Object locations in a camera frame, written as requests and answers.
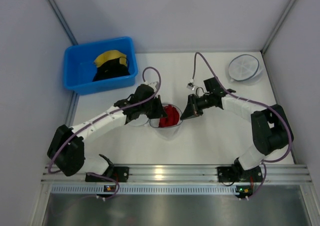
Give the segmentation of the red lace bra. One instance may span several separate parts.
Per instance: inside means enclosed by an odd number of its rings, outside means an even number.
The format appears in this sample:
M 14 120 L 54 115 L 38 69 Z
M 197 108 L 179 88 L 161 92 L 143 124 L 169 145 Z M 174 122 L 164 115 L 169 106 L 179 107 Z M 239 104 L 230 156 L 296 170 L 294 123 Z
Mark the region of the red lace bra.
M 167 117 L 161 118 L 158 123 L 159 128 L 168 128 L 178 124 L 180 115 L 178 110 L 171 104 L 164 107 Z

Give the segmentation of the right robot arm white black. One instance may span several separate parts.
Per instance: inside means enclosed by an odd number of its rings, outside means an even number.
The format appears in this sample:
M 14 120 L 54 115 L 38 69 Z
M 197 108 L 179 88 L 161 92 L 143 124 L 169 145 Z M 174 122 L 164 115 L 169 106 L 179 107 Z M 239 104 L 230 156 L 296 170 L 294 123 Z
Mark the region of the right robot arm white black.
M 251 124 L 253 145 L 236 158 L 230 169 L 234 179 L 244 179 L 249 171 L 256 169 L 268 155 L 294 139 L 284 109 L 279 104 L 272 106 L 230 95 L 234 90 L 223 89 L 215 77 L 204 81 L 206 92 L 199 96 L 188 95 L 187 105 L 180 119 L 182 121 L 203 115 L 212 107 L 234 113 Z

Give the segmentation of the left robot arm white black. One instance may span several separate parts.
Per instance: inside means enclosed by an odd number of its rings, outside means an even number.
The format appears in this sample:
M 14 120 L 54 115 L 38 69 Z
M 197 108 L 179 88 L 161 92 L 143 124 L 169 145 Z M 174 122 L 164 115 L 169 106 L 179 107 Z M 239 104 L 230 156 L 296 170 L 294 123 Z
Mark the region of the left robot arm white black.
M 71 127 L 59 126 L 47 151 L 50 158 L 48 173 L 63 173 L 70 177 L 84 172 L 109 177 L 113 163 L 103 154 L 88 155 L 89 143 L 141 115 L 148 119 L 167 117 L 158 95 L 159 89 L 158 82 L 143 83 L 128 98 L 118 100 L 98 116 Z

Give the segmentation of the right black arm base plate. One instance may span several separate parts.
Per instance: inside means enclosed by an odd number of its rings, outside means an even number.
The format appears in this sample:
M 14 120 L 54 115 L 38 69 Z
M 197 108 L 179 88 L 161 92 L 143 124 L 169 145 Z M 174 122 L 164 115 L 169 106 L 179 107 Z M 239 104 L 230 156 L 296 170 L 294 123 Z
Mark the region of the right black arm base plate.
M 220 183 L 260 183 L 263 173 L 259 166 L 249 170 L 243 170 L 239 165 L 219 166 L 217 168 L 218 181 Z

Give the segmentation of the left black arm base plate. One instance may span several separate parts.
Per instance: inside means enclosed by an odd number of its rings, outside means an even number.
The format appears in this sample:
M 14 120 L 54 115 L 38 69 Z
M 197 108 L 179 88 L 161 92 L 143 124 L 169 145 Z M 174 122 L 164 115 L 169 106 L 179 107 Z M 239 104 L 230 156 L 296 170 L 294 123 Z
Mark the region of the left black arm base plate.
M 102 176 L 111 178 L 117 181 L 118 183 L 125 183 L 128 181 L 129 172 L 130 172 L 130 168 L 127 166 L 110 166 L 108 167 L 106 172 L 102 174 Z M 85 181 L 86 182 L 109 182 L 109 180 L 106 180 L 101 177 L 89 175 L 88 173 L 85 175 Z

